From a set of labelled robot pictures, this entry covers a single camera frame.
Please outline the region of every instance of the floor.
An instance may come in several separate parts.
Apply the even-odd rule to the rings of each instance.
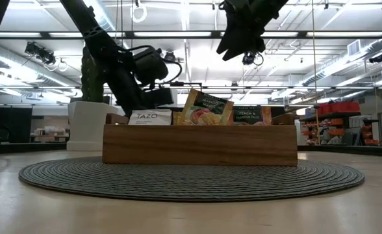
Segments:
[[[243,203],[164,203],[93,198],[24,185],[18,171],[94,153],[0,156],[0,233],[382,233],[382,157],[299,153],[366,175],[360,187],[308,198]]]

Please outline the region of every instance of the tazo logo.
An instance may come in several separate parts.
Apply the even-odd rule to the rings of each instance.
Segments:
[[[158,114],[138,114],[138,119],[141,118],[158,118]]]

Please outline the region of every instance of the round rug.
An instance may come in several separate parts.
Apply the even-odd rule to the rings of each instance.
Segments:
[[[360,185],[348,166],[299,160],[298,166],[103,164],[101,157],[46,161],[23,168],[31,185],[89,196],[171,202],[295,198]]]

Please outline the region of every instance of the wooden crate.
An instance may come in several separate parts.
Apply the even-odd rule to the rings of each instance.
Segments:
[[[103,162],[296,166],[294,125],[105,125]]]

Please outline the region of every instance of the white pedestal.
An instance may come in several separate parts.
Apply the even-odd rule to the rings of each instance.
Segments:
[[[121,110],[104,103],[76,101],[68,105],[70,140],[68,151],[102,151],[103,128],[108,113]]]

